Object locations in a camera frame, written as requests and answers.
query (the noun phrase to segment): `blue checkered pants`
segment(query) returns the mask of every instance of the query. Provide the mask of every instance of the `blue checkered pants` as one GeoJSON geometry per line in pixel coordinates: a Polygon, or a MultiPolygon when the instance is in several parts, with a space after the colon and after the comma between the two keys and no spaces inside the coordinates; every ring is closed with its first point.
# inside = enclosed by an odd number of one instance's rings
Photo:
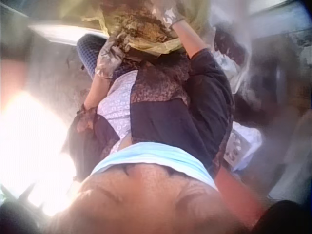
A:
{"type": "Polygon", "coordinates": [[[89,73],[91,79],[95,75],[98,54],[106,39],[87,34],[77,42],[77,51],[81,62],[89,73]]]}

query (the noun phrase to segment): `dirt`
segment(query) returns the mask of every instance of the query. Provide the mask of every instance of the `dirt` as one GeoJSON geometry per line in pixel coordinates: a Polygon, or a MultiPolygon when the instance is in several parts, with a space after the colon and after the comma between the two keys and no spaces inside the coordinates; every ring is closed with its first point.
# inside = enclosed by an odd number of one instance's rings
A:
{"type": "Polygon", "coordinates": [[[118,0],[117,2],[105,0],[101,8],[104,18],[109,18],[112,22],[108,25],[109,30],[113,31],[117,26],[121,30],[123,35],[119,41],[124,51],[127,51],[126,45],[129,38],[153,43],[164,43],[173,39],[171,31],[144,6],[144,0],[118,0]]]}

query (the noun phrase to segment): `glove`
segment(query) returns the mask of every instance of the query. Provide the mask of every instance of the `glove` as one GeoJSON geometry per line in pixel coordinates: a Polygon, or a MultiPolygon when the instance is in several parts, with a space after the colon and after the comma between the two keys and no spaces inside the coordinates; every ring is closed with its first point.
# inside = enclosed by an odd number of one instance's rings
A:
{"type": "Polygon", "coordinates": [[[112,35],[99,52],[95,73],[105,79],[112,79],[114,71],[121,65],[125,54],[115,46],[117,36],[112,35]]]}
{"type": "Polygon", "coordinates": [[[178,0],[151,0],[146,1],[146,6],[165,26],[170,29],[175,23],[184,20],[178,12],[178,0]]]}

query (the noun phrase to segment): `sunlight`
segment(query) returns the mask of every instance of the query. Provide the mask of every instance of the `sunlight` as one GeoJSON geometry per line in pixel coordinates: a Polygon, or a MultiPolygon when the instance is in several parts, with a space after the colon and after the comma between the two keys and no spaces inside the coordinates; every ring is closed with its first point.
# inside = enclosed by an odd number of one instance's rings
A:
{"type": "Polygon", "coordinates": [[[16,198],[36,183],[29,201],[54,215],[69,204],[67,191],[76,174],[60,154],[67,127],[51,111],[21,92],[0,116],[0,183],[16,198]]]}

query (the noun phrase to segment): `white patterned shirt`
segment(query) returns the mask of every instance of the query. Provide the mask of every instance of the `white patterned shirt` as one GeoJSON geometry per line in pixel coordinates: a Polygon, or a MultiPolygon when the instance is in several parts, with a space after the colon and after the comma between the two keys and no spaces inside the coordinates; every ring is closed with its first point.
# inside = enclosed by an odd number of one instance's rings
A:
{"type": "Polygon", "coordinates": [[[117,152],[121,141],[131,133],[130,95],[137,73],[138,70],[131,71],[116,79],[107,97],[97,107],[97,113],[111,124],[120,138],[111,149],[111,154],[117,152]]]}

